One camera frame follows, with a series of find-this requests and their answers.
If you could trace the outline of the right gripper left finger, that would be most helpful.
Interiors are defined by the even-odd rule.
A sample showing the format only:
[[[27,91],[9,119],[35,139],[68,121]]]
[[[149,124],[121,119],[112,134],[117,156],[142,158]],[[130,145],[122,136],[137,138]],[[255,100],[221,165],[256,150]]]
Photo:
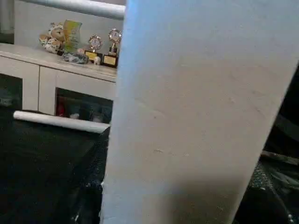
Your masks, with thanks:
[[[73,185],[78,187],[78,192],[71,208],[71,224],[100,223],[109,134],[110,128],[107,128],[76,166]]]

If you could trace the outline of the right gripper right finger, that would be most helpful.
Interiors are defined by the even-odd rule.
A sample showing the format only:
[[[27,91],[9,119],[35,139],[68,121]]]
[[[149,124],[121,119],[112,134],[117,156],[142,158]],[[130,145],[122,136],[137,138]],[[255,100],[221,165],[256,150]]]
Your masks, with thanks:
[[[297,224],[299,167],[259,161],[251,176],[234,224]]]

